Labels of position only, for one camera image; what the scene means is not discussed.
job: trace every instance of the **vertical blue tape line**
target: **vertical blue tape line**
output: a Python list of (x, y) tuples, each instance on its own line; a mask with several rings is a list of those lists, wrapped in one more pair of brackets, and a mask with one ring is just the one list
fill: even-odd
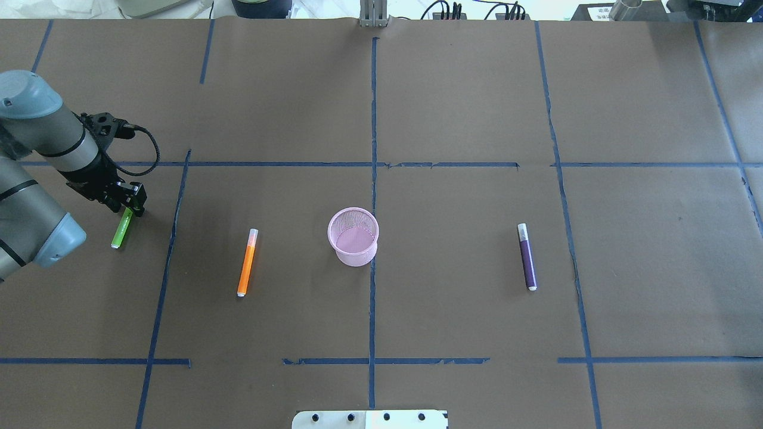
[(40, 65), (40, 60), (43, 58), (43, 51), (45, 51), (45, 45), (47, 44), (47, 39), (50, 36), (50, 31), (53, 29), (53, 20), (48, 21), (48, 27), (45, 30), (45, 36), (43, 36), (43, 41), (40, 43), (40, 50), (37, 51), (37, 58), (34, 59), (34, 65), (32, 66), (32, 73), (37, 73), (37, 67)]
[[(376, 216), (376, 44), (371, 44), (371, 208)], [(371, 260), (371, 295), (369, 298), (369, 410), (376, 408), (376, 258)]]
[(209, 51), (212, 50), (212, 34), (214, 34), (214, 19), (209, 20), (209, 34), (207, 34), (207, 49), (204, 52), (204, 63), (201, 65), (201, 77), (198, 82), (204, 85), (207, 78), (207, 63), (209, 62)]
[(153, 320), (153, 333), (151, 334), (151, 346), (148, 351), (148, 361), (146, 363), (146, 375), (143, 377), (143, 391), (140, 393), (140, 405), (138, 406), (138, 417), (135, 422), (135, 429), (143, 426), (143, 413), (146, 410), (146, 399), (148, 398), (148, 387), (151, 383), (151, 369), (154, 364), (154, 353), (156, 352), (156, 340), (159, 338), (159, 325), (162, 323), (162, 310), (164, 309), (164, 297), (167, 293), (167, 281), (169, 280), (169, 263), (172, 261), (172, 252), (175, 249), (175, 237), (178, 232), (178, 216), (180, 214), (180, 205), (183, 202), (185, 193), (185, 179), (188, 177), (188, 161), (191, 159), (191, 151), (185, 155), (185, 165), (183, 166), (183, 176), (180, 179), (180, 190), (178, 191), (178, 202), (175, 206), (175, 217), (172, 219), (172, 232), (169, 235), (169, 245), (167, 247), (167, 259), (164, 263), (164, 276), (162, 277), (162, 288), (159, 291), (159, 302), (156, 304), (156, 317)]
[(720, 116), (723, 120), (723, 127), (726, 129), (726, 135), (729, 136), (731, 148), (734, 151), (734, 158), (736, 159), (736, 165), (739, 167), (739, 173), (742, 174), (742, 181), (744, 182), (745, 190), (747, 191), (747, 199), (750, 200), (752, 214), (755, 216), (755, 222), (758, 223), (758, 232), (761, 237), (763, 237), (763, 221), (761, 220), (761, 213), (758, 210), (758, 203), (755, 202), (755, 196), (752, 194), (750, 181), (747, 179), (747, 172), (742, 164), (742, 156), (739, 154), (739, 147), (736, 144), (734, 133), (731, 131), (729, 117), (726, 115), (726, 109), (723, 107), (723, 102), (720, 99), (720, 93), (718, 93), (718, 86), (716, 85), (715, 76), (713, 75), (713, 69), (710, 68), (710, 61), (707, 60), (705, 43), (702, 41), (702, 32), (700, 31), (700, 25), (697, 21), (694, 22), (694, 33), (697, 35), (697, 43), (700, 45), (700, 53), (702, 54), (702, 62), (705, 64), (705, 71), (707, 72), (708, 79), (710, 79), (710, 88), (713, 89), (713, 95), (715, 96), (718, 110), (720, 111)]
[(546, 75), (546, 61), (543, 58), (543, 43), (540, 37), (540, 25), (535, 21), (535, 35), (538, 43), (538, 58), (540, 60), (540, 73), (543, 78), (543, 92), (546, 95), (546, 113), (549, 116), (549, 129), (551, 131), (551, 140), (554, 142), (554, 159), (556, 161), (556, 176), (559, 180), (559, 194), (562, 197), (562, 211), (565, 216), (565, 228), (567, 230), (567, 245), (569, 247), (572, 265), (575, 269), (575, 288), (578, 291), (578, 315), (580, 316), (580, 330), (583, 334), (583, 348), (585, 350), (586, 367), (588, 368), (588, 384), (591, 388), (591, 404), (594, 409), (594, 421), (596, 428), (601, 429), (601, 413), (599, 412), (599, 395), (596, 390), (596, 376), (594, 374), (594, 362), (591, 359), (591, 343), (588, 340), (588, 324), (585, 319), (585, 307), (583, 305), (583, 290), (580, 286), (580, 276), (578, 275), (578, 260), (575, 256), (575, 241), (572, 239), (572, 224), (570, 222), (569, 210), (567, 207), (567, 195), (565, 193), (565, 181), (562, 175), (562, 160), (559, 155), (559, 143), (556, 140), (556, 130), (551, 120), (551, 95), (549, 93), (549, 78)]

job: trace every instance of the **white floor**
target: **white floor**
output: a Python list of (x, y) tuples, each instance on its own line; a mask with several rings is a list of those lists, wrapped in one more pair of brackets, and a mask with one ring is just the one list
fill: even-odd
[[(579, 4), (596, 1), (522, 0), (520, 4), (533, 19), (564, 21), (575, 13)], [(208, 18), (211, 3), (212, 0), (189, 0), (151, 18)], [(430, 3), (430, 0), (388, 0), (388, 12), (392, 16), (418, 19)], [(473, 0), (463, 0), (461, 3), (469, 19), (484, 18), (493, 6)], [(359, 0), (295, 0), (294, 5), (293, 18), (357, 18), (360, 12)], [(235, 14), (231, 0), (216, 0), (213, 10), (215, 18)], [(124, 16), (120, 13), (117, 0), (2, 0), (0, 18), (123, 19)]]

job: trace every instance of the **metal bracket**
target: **metal bracket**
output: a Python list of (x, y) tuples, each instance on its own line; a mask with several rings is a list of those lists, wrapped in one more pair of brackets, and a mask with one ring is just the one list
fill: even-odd
[(448, 429), (439, 410), (302, 411), (291, 429)]
[(387, 0), (360, 0), (361, 27), (387, 27)]

